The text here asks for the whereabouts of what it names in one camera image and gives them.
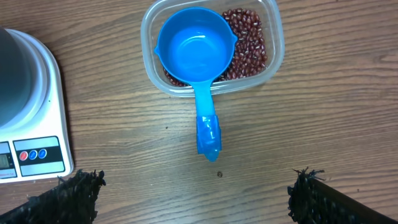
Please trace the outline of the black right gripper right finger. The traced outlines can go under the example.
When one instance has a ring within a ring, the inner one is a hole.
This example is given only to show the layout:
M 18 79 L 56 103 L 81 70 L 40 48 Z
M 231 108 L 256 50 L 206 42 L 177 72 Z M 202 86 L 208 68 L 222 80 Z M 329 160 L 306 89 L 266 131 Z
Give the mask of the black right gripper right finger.
M 323 183 L 323 170 L 297 170 L 287 187 L 288 216 L 298 224 L 397 224 L 387 217 Z

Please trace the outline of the blue plastic scoop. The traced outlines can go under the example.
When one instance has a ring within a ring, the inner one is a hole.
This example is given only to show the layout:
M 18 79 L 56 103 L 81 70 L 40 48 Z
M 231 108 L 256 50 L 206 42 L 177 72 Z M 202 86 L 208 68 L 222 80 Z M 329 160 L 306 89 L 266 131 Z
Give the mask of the blue plastic scoop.
M 197 151 L 210 162 L 217 160 L 222 149 L 211 85 L 229 67 L 237 41 L 220 14 L 204 7 L 188 7 L 166 20 L 154 49 L 166 71 L 193 88 Z

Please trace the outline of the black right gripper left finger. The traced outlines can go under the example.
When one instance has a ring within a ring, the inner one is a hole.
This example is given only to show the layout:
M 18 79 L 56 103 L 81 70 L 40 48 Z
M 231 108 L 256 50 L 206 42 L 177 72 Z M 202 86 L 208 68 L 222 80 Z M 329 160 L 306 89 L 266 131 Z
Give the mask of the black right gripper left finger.
M 100 188 L 105 186 L 104 172 L 83 172 L 64 180 L 39 196 L 1 215 L 1 223 L 23 224 L 92 224 L 97 217 L 95 209 Z

